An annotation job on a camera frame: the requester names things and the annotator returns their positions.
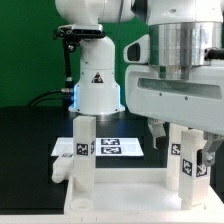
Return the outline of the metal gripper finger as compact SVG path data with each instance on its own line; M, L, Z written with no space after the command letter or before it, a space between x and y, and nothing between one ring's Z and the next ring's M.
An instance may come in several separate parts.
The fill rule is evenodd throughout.
M203 138L206 144L202 149L202 162L206 167L211 167L215 164L215 154L224 142L224 136L204 132Z
M149 130L152 134L153 147L155 149L158 149L160 144L166 138L166 132L164 129L164 121L155 119L155 118L149 118L147 123L148 123Z

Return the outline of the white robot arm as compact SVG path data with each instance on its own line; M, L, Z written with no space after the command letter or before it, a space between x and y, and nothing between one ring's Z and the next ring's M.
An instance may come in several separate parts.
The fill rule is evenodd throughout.
M224 142L224 0L55 0L74 36L136 20L123 57L130 112L204 132L201 160Z

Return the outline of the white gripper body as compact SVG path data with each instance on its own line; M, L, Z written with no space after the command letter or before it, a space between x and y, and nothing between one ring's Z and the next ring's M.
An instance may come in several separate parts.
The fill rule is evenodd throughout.
M224 135L224 65L193 67L187 81L162 80L148 65L130 65L125 74L130 112Z

